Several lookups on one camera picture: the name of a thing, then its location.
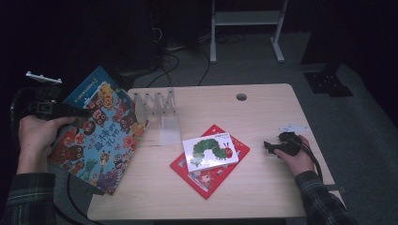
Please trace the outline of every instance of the white shelf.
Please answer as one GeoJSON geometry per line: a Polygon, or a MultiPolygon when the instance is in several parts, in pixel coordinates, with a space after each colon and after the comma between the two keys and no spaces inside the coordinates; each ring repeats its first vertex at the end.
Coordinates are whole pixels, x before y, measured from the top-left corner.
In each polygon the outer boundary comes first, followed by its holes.
{"type": "Polygon", "coordinates": [[[278,24],[280,11],[228,11],[215,13],[215,25],[278,24]]]}

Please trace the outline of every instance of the wooden table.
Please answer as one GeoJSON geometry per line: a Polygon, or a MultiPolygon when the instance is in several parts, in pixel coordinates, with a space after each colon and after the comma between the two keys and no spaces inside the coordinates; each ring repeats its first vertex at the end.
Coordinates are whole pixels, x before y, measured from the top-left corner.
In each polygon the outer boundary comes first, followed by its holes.
{"type": "MultiPolygon", "coordinates": [[[[150,93],[166,88],[134,89],[150,93]]],[[[310,128],[293,88],[288,84],[175,87],[182,140],[199,137],[213,124],[247,144],[249,154],[205,200],[170,163],[182,144],[159,145],[158,120],[150,118],[115,194],[94,195],[88,209],[93,220],[304,217],[299,191],[285,162],[269,155],[263,141],[278,143],[279,127],[310,128]],[[247,99],[240,101],[238,94],[247,99]]],[[[306,137],[318,159],[325,184],[334,184],[311,128],[306,137]]]]}

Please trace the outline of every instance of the book cover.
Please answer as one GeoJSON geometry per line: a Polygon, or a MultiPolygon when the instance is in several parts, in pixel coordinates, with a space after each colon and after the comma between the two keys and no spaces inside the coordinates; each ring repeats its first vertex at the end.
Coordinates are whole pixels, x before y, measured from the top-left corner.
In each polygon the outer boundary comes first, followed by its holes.
{"type": "Polygon", "coordinates": [[[229,133],[218,133],[185,140],[185,158],[188,172],[197,172],[231,163],[237,163],[237,151],[229,133]]]}
{"type": "MultiPolygon", "coordinates": [[[[225,131],[217,125],[213,125],[203,134],[203,136],[224,132],[225,131]]],[[[239,163],[249,153],[250,148],[233,136],[231,136],[231,140],[237,151],[239,163]]],[[[178,173],[191,187],[193,187],[203,198],[208,199],[210,195],[222,183],[222,181],[228,176],[228,174],[235,169],[238,163],[229,164],[219,168],[189,173],[185,154],[182,153],[170,164],[170,167],[176,173],[178,173]]]]}
{"type": "Polygon", "coordinates": [[[94,70],[64,103],[89,109],[91,116],[77,117],[61,130],[49,161],[112,194],[147,122],[138,122],[134,102],[102,67],[94,70]]]}

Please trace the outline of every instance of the small hole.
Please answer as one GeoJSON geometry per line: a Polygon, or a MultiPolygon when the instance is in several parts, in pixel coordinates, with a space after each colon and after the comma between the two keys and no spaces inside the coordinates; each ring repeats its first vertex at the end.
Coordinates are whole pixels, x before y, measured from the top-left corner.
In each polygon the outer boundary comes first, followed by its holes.
{"type": "Polygon", "coordinates": [[[248,97],[245,94],[237,94],[237,99],[239,101],[244,101],[246,100],[248,97]]]}

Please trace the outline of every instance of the metal stand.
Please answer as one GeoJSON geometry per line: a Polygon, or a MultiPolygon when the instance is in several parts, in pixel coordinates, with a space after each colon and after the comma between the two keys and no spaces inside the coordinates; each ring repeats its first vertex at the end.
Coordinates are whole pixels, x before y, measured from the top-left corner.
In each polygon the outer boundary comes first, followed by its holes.
{"type": "Polygon", "coordinates": [[[284,0],[281,10],[272,11],[232,11],[216,12],[215,1],[212,2],[211,16],[211,42],[210,42],[210,63],[217,63],[216,51],[216,26],[219,25],[277,25],[275,37],[271,38],[272,48],[279,63],[284,62],[284,57],[279,47],[284,15],[286,13],[288,0],[284,0]]]}
{"type": "Polygon", "coordinates": [[[304,73],[304,76],[315,94],[329,94],[331,97],[352,97],[347,86],[342,85],[336,72],[340,62],[334,60],[326,63],[320,72],[304,73]]]}

